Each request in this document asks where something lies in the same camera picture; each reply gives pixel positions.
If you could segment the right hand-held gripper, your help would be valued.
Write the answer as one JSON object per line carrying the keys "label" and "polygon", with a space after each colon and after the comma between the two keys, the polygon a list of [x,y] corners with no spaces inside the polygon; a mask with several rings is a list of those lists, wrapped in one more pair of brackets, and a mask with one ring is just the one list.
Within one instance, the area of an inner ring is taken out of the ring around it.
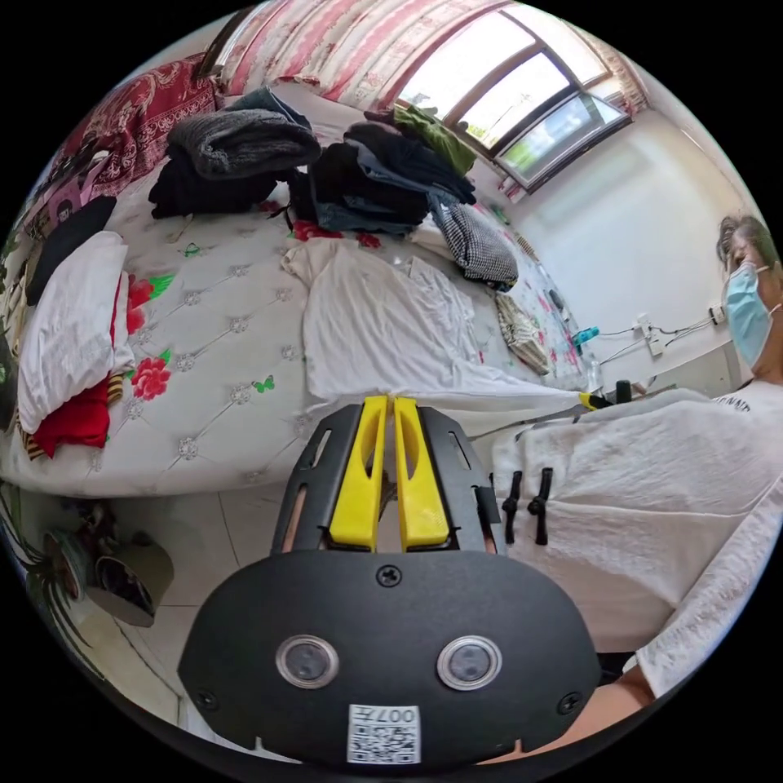
{"label": "right hand-held gripper", "polygon": [[590,410],[600,410],[603,407],[611,407],[614,405],[623,405],[630,403],[633,400],[634,389],[631,381],[619,380],[616,382],[614,391],[609,392],[605,396],[597,396],[589,393],[580,393],[580,404]]}

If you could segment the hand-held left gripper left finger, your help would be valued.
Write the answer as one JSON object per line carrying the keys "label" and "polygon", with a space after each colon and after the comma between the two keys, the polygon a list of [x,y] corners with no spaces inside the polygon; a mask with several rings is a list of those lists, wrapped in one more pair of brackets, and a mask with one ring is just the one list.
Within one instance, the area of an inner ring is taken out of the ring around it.
{"label": "hand-held left gripper left finger", "polygon": [[351,448],[329,534],[336,547],[374,549],[377,544],[388,398],[365,398]]}

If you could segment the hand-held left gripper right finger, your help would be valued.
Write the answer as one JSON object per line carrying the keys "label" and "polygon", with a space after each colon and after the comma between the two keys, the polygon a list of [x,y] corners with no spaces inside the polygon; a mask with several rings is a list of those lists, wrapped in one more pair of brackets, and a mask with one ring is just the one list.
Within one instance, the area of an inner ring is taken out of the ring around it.
{"label": "hand-held left gripper right finger", "polygon": [[449,539],[449,523],[415,400],[397,397],[393,416],[402,547],[443,547]]}

